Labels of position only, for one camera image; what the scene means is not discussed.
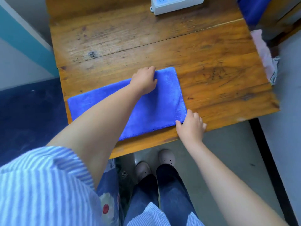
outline blue towel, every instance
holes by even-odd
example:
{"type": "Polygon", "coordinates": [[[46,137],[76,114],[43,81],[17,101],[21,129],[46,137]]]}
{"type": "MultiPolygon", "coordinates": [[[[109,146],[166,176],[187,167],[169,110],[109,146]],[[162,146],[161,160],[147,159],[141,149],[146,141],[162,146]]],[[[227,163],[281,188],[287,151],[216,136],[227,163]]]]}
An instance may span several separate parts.
{"type": "MultiPolygon", "coordinates": [[[[137,102],[119,140],[183,123],[187,110],[175,68],[155,72],[156,88],[137,102]]],[[[127,86],[131,79],[104,86],[68,99],[73,120],[107,96],[127,86]]]]}

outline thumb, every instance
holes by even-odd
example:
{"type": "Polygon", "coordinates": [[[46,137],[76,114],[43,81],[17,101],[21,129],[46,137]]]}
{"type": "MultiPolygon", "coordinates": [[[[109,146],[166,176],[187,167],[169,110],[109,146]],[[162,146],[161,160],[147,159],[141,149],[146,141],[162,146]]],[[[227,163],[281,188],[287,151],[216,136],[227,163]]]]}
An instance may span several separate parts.
{"type": "Polygon", "coordinates": [[[177,130],[177,132],[180,130],[180,128],[182,127],[182,124],[180,121],[175,121],[175,128],[177,130]]]}

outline person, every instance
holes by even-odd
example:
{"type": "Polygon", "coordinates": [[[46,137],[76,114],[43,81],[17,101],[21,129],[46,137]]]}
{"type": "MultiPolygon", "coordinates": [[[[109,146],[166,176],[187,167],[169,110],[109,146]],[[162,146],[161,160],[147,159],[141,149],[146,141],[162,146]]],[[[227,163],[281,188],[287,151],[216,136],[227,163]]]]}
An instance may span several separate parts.
{"type": "MultiPolygon", "coordinates": [[[[0,168],[0,225],[102,225],[95,190],[139,98],[156,87],[155,67],[139,69],[126,87],[91,107],[58,133],[0,168]]],[[[176,131],[195,160],[229,225],[287,225],[203,144],[206,124],[187,111],[176,131]]],[[[137,165],[135,186],[124,225],[203,225],[173,167],[171,151],[159,153],[157,181],[146,163],[137,165]],[[162,210],[158,209],[158,188],[162,210]]]]}

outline gray tile floor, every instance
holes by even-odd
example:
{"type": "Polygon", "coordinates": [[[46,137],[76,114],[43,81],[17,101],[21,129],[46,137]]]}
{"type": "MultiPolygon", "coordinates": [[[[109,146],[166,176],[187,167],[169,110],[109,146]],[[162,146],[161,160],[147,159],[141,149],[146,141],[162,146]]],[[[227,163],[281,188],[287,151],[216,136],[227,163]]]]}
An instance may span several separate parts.
{"type": "MultiPolygon", "coordinates": [[[[248,121],[207,132],[204,143],[284,218],[248,121]]],[[[140,161],[149,163],[155,174],[159,165],[158,151],[164,148],[172,150],[175,154],[175,168],[189,192],[200,220],[205,226],[227,225],[197,165],[180,140],[122,156],[122,166],[133,180],[136,180],[135,164],[140,161]]]]}

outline teal stripe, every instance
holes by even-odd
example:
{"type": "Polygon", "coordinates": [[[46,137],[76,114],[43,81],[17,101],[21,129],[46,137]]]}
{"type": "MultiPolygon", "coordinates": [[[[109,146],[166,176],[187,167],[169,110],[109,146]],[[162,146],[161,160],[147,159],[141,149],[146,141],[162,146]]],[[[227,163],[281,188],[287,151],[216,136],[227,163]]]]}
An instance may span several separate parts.
{"type": "Polygon", "coordinates": [[[59,76],[53,52],[40,44],[2,6],[0,6],[0,38],[46,69],[53,76],[59,76]]]}

